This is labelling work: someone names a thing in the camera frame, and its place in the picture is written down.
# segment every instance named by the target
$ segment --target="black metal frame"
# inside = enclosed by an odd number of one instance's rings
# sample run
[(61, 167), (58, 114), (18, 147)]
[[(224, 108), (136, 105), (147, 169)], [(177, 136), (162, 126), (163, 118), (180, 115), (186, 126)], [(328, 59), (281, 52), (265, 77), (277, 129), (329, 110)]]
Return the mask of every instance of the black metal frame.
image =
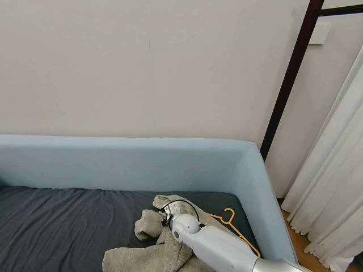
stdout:
[(261, 145), (260, 152), (264, 160), (266, 160), (268, 151), (273, 141), (273, 137), (276, 134), (278, 123), (281, 120), (281, 116), (288, 102), (289, 95), (294, 86), (296, 76), (299, 72), (299, 68), (301, 66), (318, 18), (320, 16), (334, 16), (363, 12), (363, 5), (322, 9), (323, 4), (324, 0), (310, 0), (307, 7), (293, 53), (291, 55), (289, 65), (286, 70), (284, 80), (282, 81), (280, 92), (278, 93), (275, 107), (273, 109), (265, 137)]

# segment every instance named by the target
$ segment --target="black cable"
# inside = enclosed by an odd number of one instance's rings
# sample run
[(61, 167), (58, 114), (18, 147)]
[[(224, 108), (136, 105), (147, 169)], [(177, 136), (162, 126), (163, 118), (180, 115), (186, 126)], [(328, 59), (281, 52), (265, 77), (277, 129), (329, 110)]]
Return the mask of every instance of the black cable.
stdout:
[(166, 206), (168, 206), (169, 204), (172, 204), (174, 202), (177, 202), (177, 201), (181, 201), (181, 202), (185, 202), (185, 203), (189, 204), (193, 208), (195, 214), (197, 215), (197, 219), (198, 219), (198, 222), (199, 222), (199, 215), (197, 213), (197, 210), (194, 208), (194, 206), (190, 202), (188, 202), (186, 200), (183, 200), (183, 199), (173, 200), (173, 201), (169, 202), (168, 204), (164, 205), (161, 209), (165, 209)]

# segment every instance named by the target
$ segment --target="white wall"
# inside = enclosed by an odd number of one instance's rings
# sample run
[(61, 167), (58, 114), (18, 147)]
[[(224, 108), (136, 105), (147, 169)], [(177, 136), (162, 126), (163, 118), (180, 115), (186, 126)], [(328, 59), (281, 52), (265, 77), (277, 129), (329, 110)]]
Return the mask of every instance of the white wall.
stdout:
[[(325, 8), (363, 1), (330, 0)], [(363, 44), (363, 15), (319, 18), (332, 28), (326, 43), (309, 46), (266, 160), (278, 197), (291, 187)]]
[[(0, 133), (261, 144), (307, 4), (0, 0)], [(278, 196), (353, 62), (362, 22), (334, 22), (308, 51), (267, 161)]]

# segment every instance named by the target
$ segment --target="wooden floor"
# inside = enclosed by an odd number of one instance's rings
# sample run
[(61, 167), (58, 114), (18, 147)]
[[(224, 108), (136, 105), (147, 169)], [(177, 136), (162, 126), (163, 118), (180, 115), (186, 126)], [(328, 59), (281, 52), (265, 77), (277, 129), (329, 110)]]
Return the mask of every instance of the wooden floor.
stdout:
[[(314, 257), (312, 254), (304, 253), (303, 249), (310, 243), (306, 237), (306, 235), (302, 236), (300, 234), (295, 233), (294, 230), (291, 229), (290, 224), (286, 221), (286, 218), (289, 216), (289, 213), (286, 211), (282, 211), (282, 214), (285, 218), (285, 223), (288, 226), (289, 234), (291, 240), (293, 242), (296, 255), (299, 259), (299, 262), (302, 266), (310, 269), (313, 272), (328, 272), (330, 269), (323, 267), (318, 259)], [(358, 272), (358, 269), (351, 264), (348, 268), (347, 272)]]

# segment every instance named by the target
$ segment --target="bed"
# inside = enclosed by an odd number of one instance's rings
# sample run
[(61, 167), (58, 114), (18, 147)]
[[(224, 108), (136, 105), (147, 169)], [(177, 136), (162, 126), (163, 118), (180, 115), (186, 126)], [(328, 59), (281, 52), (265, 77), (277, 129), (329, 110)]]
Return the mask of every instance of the bed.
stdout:
[(177, 193), (234, 224), (267, 259), (296, 262), (253, 142), (0, 135), (0, 270), (101, 271), (104, 251), (146, 247), (134, 222)]

